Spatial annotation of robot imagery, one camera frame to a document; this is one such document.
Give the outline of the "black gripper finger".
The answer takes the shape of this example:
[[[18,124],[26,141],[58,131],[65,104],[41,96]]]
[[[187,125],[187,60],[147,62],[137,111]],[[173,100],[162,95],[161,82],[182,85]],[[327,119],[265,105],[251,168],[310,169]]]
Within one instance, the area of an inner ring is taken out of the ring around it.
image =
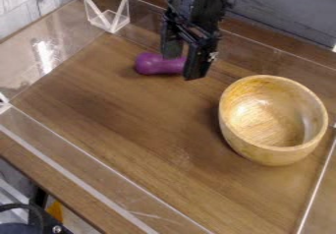
[[[161,50],[166,59],[177,59],[183,55],[185,41],[179,34],[179,28],[177,23],[163,16],[163,28],[162,28],[162,41]]]
[[[218,36],[186,36],[190,49],[185,65],[183,76],[187,81],[203,78],[211,68],[211,64],[218,57]]]

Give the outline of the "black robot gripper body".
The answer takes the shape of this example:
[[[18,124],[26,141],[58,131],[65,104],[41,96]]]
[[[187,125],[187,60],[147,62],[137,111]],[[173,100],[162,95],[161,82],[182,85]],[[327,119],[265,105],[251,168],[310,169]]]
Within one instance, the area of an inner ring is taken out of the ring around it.
[[[169,0],[165,15],[177,23],[179,34],[186,36],[218,36],[229,0]]]

